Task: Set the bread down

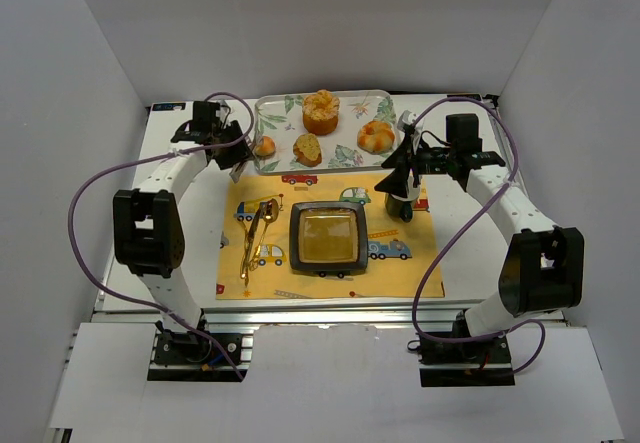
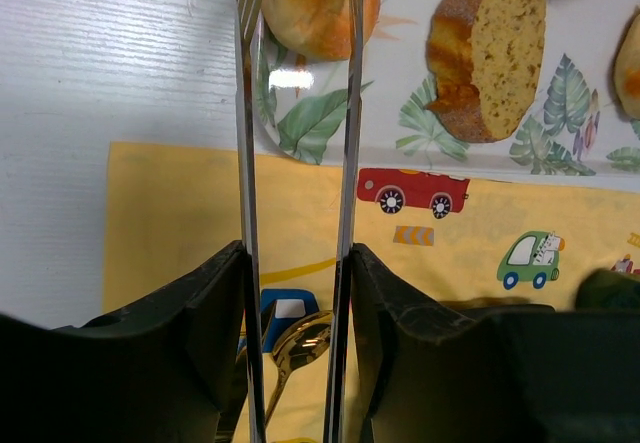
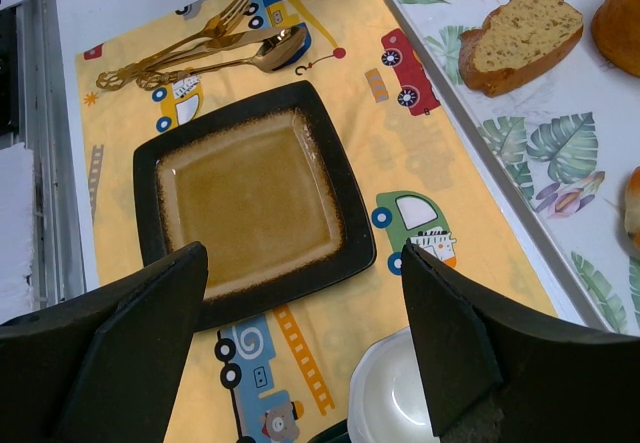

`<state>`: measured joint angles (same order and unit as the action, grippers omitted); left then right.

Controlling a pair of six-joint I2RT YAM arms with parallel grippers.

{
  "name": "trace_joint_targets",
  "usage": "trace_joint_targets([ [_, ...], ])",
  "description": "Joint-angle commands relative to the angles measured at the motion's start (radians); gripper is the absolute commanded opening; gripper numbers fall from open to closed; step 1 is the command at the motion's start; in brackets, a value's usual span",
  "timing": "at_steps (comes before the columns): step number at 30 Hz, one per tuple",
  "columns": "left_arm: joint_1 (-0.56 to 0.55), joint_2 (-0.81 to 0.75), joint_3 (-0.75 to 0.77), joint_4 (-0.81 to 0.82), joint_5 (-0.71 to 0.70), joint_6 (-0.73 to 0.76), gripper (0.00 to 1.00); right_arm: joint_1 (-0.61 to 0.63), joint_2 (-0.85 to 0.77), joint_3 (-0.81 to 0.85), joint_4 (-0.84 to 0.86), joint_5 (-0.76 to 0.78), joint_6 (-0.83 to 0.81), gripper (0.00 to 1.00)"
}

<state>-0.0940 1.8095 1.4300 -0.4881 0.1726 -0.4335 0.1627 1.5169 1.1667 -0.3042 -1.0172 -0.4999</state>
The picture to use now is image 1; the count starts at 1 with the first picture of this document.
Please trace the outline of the small round bread roll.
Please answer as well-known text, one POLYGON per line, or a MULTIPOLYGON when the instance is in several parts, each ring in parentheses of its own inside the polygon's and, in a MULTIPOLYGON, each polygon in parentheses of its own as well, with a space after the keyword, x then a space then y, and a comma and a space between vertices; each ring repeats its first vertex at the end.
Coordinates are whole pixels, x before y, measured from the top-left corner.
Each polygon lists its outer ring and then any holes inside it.
POLYGON ((254 155, 258 158, 268 158, 276 151, 274 140, 268 136, 260 136, 257 138, 254 146, 254 155))

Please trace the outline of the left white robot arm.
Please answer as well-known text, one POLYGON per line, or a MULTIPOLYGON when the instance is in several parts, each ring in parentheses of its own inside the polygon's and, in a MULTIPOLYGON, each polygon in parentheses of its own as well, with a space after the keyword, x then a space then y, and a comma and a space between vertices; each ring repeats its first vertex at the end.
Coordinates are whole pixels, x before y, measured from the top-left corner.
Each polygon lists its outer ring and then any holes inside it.
POLYGON ((116 260, 147 287, 169 332, 200 330, 204 320, 181 270, 186 243, 178 204, 210 163, 240 171, 252 159, 248 138, 229 114, 221 102, 195 102, 151 175, 113 198, 116 260))

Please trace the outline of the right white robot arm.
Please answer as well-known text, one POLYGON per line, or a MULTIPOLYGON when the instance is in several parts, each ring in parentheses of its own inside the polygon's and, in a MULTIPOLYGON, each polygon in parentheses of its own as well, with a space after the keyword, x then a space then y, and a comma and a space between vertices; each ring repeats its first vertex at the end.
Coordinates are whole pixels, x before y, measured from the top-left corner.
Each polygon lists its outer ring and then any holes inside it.
POLYGON ((402 142, 383 162, 389 175, 375 189, 385 195, 387 213, 412 219, 424 175, 448 175, 481 206, 508 245, 498 289, 463 311, 452 329, 457 342, 496 337, 535 315, 577 306, 582 297, 584 237, 540 212, 517 186, 505 161, 486 151, 473 113, 446 118, 446 140, 427 144, 411 113, 397 127, 402 142))

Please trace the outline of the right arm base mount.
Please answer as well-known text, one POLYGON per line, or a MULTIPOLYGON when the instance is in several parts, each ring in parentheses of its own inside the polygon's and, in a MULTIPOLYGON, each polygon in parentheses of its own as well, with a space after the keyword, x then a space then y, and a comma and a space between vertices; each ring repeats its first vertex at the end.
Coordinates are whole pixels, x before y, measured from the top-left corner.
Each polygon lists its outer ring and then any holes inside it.
POLYGON ((440 343, 416 337, 407 350, 418 357, 423 388, 515 385, 511 353, 504 337, 472 343, 440 343))

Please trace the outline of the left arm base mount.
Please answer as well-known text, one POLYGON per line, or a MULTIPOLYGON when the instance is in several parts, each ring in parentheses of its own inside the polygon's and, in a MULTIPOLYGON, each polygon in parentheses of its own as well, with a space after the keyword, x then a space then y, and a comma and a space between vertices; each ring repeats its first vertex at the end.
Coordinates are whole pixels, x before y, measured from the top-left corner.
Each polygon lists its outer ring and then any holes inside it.
POLYGON ((157 331, 147 380, 151 382, 240 382, 222 352, 191 333, 157 331))

